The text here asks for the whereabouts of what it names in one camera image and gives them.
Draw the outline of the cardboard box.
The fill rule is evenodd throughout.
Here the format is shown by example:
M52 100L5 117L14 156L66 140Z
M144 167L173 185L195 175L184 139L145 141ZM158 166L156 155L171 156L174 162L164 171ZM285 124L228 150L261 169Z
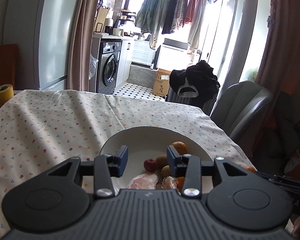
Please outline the cardboard box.
M165 97L168 93L170 84L170 74L171 71L158 69L155 76L154 86L153 86L153 95Z

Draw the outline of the floral white tablecloth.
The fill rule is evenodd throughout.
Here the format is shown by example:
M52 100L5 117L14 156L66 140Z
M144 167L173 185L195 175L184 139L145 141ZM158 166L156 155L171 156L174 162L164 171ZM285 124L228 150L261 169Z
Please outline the floral white tablecloth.
M0 108L0 238L9 230L1 210L7 191L72 156L94 159L112 135L135 126L173 130L210 157L251 165L197 107L76 90L24 90Z

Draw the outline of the yellow tape roll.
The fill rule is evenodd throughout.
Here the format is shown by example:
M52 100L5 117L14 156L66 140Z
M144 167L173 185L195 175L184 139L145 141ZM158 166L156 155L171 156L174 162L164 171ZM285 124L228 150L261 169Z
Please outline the yellow tape roll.
M0 107L2 107L8 100L14 97L14 90L11 84L4 84L0 86Z

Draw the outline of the pink brown curtain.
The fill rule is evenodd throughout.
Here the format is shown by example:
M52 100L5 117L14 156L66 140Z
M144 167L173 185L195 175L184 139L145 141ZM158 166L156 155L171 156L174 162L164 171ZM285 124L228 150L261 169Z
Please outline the pink brown curtain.
M93 26L98 0L77 0L68 52L67 88L87 91Z

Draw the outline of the grey dining chair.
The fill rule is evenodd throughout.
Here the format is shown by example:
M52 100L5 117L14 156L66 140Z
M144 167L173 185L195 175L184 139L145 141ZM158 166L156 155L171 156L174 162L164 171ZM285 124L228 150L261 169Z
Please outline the grey dining chair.
M239 142L272 98L269 90L253 81L236 83L222 94L210 119L234 142Z

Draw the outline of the black clothes pile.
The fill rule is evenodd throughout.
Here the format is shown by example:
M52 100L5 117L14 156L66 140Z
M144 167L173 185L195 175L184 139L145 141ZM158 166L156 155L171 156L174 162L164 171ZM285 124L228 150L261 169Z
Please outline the black clothes pile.
M204 60L170 74L171 89L180 98L190 98L190 105L202 108L219 91L218 78L213 68Z

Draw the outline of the brown longan fruit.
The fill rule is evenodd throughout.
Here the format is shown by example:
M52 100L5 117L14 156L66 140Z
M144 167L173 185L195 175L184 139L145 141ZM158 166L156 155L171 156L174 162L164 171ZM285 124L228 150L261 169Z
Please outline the brown longan fruit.
M166 178L171 175L170 167L168 165L164 166L161 171L162 178Z
M165 166L168 165L167 156L162 154L156 158L158 170L161 171Z

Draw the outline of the large orange mandarin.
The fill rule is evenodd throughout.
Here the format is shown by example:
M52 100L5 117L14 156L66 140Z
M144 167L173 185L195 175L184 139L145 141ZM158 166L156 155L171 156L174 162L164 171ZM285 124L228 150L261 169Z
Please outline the large orange mandarin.
M245 169L250 172L256 172L256 169L253 166L246 166Z

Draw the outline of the hanging laundry clothes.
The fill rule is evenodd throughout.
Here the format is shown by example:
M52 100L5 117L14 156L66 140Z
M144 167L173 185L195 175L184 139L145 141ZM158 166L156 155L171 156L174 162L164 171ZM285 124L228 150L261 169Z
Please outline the hanging laundry clothes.
M187 44L191 50L199 49L200 33L206 6L214 0L143 0L135 19L142 34L150 35L149 46L156 50L163 36L190 24Z

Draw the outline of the white ceramic bowl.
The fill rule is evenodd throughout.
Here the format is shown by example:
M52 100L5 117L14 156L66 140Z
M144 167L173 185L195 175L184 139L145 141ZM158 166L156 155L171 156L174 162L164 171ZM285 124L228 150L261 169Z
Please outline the white ceramic bowl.
M125 129L111 136L102 146L101 155L115 155L123 145L128 147L129 153L123 176L111 179L115 193L127 188L134 177L145 173L143 163L146 159L155 159L166 154L167 146L175 141L185 143L189 153L200 157L202 161L212 160L196 142L170 129L141 126Z

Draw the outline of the brown wooden chair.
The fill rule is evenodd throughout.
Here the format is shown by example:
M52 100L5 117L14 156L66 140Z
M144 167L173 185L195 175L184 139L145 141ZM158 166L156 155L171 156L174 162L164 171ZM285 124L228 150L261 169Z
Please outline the brown wooden chair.
M15 67L19 55L16 44L0 46L0 86L10 84L15 86Z

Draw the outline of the pomelo slice short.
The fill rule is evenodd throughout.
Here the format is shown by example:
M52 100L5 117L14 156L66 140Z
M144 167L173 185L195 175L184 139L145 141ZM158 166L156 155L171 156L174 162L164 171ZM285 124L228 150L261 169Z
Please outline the pomelo slice short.
M172 176L167 176L162 180L161 187L163 189L177 189L178 188L178 180Z

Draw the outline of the white refrigerator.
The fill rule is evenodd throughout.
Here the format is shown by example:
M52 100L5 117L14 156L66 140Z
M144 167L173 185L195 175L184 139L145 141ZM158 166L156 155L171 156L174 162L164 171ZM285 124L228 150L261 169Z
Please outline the white refrigerator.
M8 0L4 44L19 49L16 90L63 90L77 0Z

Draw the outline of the pomelo slice curved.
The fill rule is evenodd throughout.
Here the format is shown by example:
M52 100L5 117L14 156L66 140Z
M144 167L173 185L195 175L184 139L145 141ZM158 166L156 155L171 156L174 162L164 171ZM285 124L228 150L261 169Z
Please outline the pomelo slice curved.
M128 189L154 190L158 182L158 176L154 173L144 173L133 178L128 184Z

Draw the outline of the silver washing machine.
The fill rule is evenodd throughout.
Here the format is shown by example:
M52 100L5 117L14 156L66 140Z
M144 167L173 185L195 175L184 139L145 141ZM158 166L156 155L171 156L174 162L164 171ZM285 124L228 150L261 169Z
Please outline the silver washing machine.
M101 40L96 80L97 93L114 94L120 52L121 40Z

